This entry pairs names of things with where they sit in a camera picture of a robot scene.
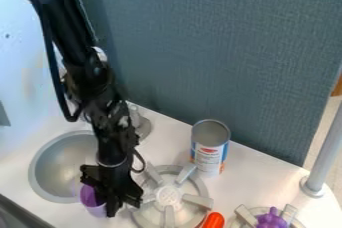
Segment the purple toy grape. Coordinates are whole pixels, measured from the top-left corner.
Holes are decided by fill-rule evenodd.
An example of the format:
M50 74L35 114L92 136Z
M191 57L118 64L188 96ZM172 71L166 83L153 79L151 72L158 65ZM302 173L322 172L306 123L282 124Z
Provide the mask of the purple toy grape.
M268 224L258 224L257 228L269 228Z
M258 216L257 228L287 228L287 223L277 213L277 208L271 207L268 214Z
M278 214L278 210L276 207L271 207L270 208L270 214L276 216Z
M273 216L272 214L265 214L264 219L265 219L265 223L270 223L272 222Z

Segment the orange object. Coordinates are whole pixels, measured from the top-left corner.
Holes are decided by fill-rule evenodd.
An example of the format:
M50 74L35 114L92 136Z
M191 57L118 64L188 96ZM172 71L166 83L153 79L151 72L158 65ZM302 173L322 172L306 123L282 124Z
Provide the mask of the orange object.
M205 220L202 228L223 228L224 217L218 212L212 212Z

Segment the metal can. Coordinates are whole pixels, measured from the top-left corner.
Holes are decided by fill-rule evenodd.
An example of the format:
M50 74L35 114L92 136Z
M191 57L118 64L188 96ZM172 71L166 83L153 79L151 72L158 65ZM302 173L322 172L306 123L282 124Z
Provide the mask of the metal can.
M191 131L191 161L200 174L214 176L224 169L227 159L230 130L217 120L201 120Z

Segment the can label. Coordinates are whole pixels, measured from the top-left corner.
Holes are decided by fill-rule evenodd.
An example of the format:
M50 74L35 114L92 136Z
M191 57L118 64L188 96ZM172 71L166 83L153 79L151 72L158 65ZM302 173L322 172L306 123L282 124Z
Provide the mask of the can label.
M224 161L227 159L228 142L217 147L192 142L191 146L191 161L200 173L214 176L223 171Z

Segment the white wall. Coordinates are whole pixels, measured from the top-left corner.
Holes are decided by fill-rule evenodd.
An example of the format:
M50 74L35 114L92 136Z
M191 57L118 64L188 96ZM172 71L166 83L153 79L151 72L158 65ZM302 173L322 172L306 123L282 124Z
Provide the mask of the white wall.
M0 101L12 124L0 128L1 157L14 147L5 138L25 136L49 115L56 98L33 7L27 0L0 0L0 7Z

